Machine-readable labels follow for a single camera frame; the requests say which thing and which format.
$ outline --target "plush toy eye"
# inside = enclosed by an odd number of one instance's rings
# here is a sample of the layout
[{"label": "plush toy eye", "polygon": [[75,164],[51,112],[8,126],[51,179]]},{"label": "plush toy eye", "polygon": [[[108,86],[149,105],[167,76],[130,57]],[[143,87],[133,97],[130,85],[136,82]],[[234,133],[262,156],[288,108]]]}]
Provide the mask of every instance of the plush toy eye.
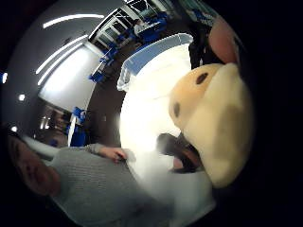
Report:
[{"label": "plush toy eye", "polygon": [[202,83],[208,76],[208,73],[203,73],[201,74],[197,79],[196,79],[196,84]]},{"label": "plush toy eye", "polygon": [[173,105],[173,112],[174,112],[174,115],[176,117],[179,116],[179,113],[180,113],[180,104],[179,102],[176,102],[174,105]]}]

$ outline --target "ceiling light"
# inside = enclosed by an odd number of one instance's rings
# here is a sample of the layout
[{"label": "ceiling light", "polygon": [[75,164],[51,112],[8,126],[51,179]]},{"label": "ceiling light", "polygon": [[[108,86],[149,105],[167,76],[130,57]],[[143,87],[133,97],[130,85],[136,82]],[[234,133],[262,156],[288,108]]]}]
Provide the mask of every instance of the ceiling light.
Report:
[{"label": "ceiling light", "polygon": [[93,32],[89,35],[88,39],[90,39],[94,33],[97,31],[97,29],[99,28],[99,26],[103,23],[103,21],[107,20],[109,17],[111,17],[115,12],[117,12],[117,9],[115,9],[114,11],[112,11],[110,14],[107,15],[107,17],[105,17],[102,22],[100,24],[98,24],[98,26],[96,26],[96,28],[93,30]]},{"label": "ceiling light", "polygon": [[45,73],[42,75],[42,77],[38,81],[38,86],[44,81],[45,77],[55,68],[64,58],[66,58],[69,54],[71,54],[74,50],[76,50],[79,46],[81,46],[83,43],[79,43],[75,45],[73,48],[66,51],[63,55],[61,55],[55,62],[53,62],[52,65],[45,71]]},{"label": "ceiling light", "polygon": [[10,128],[12,131],[15,131],[15,132],[17,132],[17,130],[18,130],[18,128],[16,127],[16,126],[13,126],[13,127],[11,127]]},{"label": "ceiling light", "polygon": [[6,83],[7,79],[8,79],[8,73],[2,74],[2,83]]},{"label": "ceiling light", "polygon": [[78,19],[78,18],[87,18],[87,17],[93,17],[93,18],[104,18],[103,15],[97,15],[97,14],[75,14],[75,15],[68,15],[68,16],[63,16],[54,20],[51,20],[49,22],[44,23],[44,28],[48,26],[53,26],[59,22],[67,21],[67,20],[72,20],[72,19]]},{"label": "ceiling light", "polygon": [[26,95],[24,95],[24,94],[19,95],[19,100],[20,101],[24,101],[25,98],[26,98]]},{"label": "ceiling light", "polygon": [[39,68],[36,70],[36,74],[39,74],[41,72],[41,70],[50,62],[52,61],[58,54],[60,54],[64,49],[66,49],[68,46],[75,44],[77,41],[83,40],[87,37],[88,35],[83,35],[81,37],[78,37],[78,39],[64,45],[63,47],[61,47],[60,49],[58,49],[55,53],[53,53],[51,56],[49,56],[45,62],[43,62]]}]

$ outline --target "wall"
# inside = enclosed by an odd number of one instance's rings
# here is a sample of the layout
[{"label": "wall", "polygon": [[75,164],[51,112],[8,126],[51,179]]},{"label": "wall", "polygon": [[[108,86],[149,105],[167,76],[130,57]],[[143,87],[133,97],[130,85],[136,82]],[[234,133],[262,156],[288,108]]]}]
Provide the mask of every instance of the wall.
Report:
[{"label": "wall", "polygon": [[69,112],[75,106],[87,109],[96,85],[88,76],[98,66],[99,58],[91,49],[81,46],[54,70],[39,97]]}]

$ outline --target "stuffed toy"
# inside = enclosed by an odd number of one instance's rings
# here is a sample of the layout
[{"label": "stuffed toy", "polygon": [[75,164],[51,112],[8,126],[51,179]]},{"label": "stuffed toy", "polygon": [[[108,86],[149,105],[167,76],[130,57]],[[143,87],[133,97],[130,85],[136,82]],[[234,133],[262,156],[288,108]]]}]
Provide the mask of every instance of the stuffed toy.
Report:
[{"label": "stuffed toy", "polygon": [[191,70],[171,90],[169,115],[199,151],[214,187],[234,182],[254,134],[252,98],[238,66],[214,63]]}]

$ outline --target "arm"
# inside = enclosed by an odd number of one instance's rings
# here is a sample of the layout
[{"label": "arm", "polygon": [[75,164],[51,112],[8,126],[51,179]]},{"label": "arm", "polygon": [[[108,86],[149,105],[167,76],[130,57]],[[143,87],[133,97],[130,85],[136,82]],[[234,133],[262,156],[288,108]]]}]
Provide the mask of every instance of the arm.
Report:
[{"label": "arm", "polygon": [[126,153],[121,148],[110,148],[101,144],[91,144],[84,147],[88,152],[109,158],[113,162],[118,163],[120,160],[126,159]]}]

